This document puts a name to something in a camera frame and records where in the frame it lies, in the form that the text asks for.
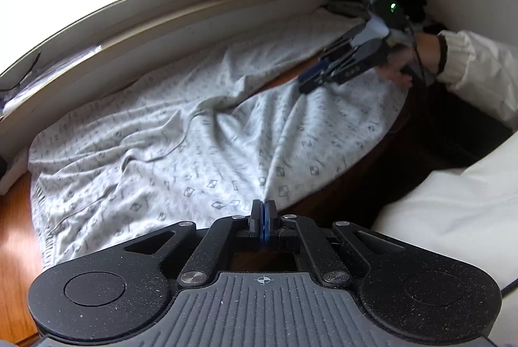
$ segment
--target white jacket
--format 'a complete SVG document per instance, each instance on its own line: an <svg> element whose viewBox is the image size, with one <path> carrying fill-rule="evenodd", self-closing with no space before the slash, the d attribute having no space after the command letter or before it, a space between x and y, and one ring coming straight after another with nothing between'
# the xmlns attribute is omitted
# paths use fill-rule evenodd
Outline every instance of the white jacket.
<svg viewBox="0 0 518 347"><path fill-rule="evenodd" d="M448 90L518 128L518 49L471 32L442 33ZM466 170L433 172L387 206L374 230L473 264L504 288L518 279L518 133ZM504 299L491 339L518 346L518 290Z"/></svg>

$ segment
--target wrinkled sheet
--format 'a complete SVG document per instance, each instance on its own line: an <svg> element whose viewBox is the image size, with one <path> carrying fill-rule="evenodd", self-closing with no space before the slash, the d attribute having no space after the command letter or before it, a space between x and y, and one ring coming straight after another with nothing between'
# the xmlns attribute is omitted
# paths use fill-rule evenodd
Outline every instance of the wrinkled sheet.
<svg viewBox="0 0 518 347"><path fill-rule="evenodd" d="M301 95L252 96L358 24L319 10L218 43L76 109L29 151L43 267L191 220L279 210L322 188L388 132L406 93L374 71Z"/></svg>

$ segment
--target black cable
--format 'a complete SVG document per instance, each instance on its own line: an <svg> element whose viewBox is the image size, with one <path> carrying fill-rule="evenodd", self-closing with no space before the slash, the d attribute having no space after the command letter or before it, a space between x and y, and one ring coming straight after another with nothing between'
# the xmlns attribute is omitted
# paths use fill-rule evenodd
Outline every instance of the black cable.
<svg viewBox="0 0 518 347"><path fill-rule="evenodd" d="M513 293L518 288L518 279L502 289L502 299Z"/></svg>
<svg viewBox="0 0 518 347"><path fill-rule="evenodd" d="M39 57L41 55L41 51L38 52L38 54L36 55L36 58L34 59L34 62L32 63L32 65L30 66L29 70L27 72L25 72L25 75L22 77L21 80L19 80L17 82L17 84L15 84L13 87L11 88L0 88L0 92L3 93L3 92L9 92L11 90L14 90L16 87L18 87L23 80L25 80L27 78L27 76L32 72L32 70L34 69L34 67L36 66L36 64L38 63L39 61Z"/></svg>
<svg viewBox="0 0 518 347"><path fill-rule="evenodd" d="M418 50L418 43L417 38L415 36L415 31L413 27L409 24L410 31L412 33L412 39L413 39L413 50L415 52L416 58L418 60L419 68L421 71L421 78L423 80L421 86L423 88L423 91L420 92L420 102L422 105L422 109L424 111L426 120L428 122L429 127L431 128L432 132L435 134L435 136L439 139L439 141L442 142L442 144L447 147L448 149L454 151L455 153L461 154L464 156L464 158L469 159L471 162L476 162L478 159L473 156L473 154L469 153L464 147L462 147L460 144L449 140L444 133L439 129L439 127L436 124L435 119L432 117L432 113L430 112L430 109L428 108L428 87L426 86L426 75L424 70L424 64L423 60L421 59L421 56L419 54Z"/></svg>

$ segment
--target crosshair marking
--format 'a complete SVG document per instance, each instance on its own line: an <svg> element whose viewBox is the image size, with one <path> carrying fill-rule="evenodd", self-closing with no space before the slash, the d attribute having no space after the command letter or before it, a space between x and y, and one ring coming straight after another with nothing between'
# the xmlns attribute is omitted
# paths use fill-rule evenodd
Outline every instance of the crosshair marking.
<svg viewBox="0 0 518 347"><path fill-rule="evenodd" d="M264 274L262 277L259 277L256 281L259 281L260 284L265 285L268 284L270 281L273 281L270 277L266 277Z"/></svg>

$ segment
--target ribbed gray grip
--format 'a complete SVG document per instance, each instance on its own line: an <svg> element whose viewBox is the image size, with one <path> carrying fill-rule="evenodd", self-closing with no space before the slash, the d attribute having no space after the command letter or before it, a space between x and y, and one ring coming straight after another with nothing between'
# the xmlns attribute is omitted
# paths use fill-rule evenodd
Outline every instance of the ribbed gray grip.
<svg viewBox="0 0 518 347"><path fill-rule="evenodd" d="M374 325L344 290L307 273L222 273L209 287L185 290L167 314L113 347L410 347ZM480 338L462 347L490 347ZM39 347L63 347L49 339Z"/></svg>

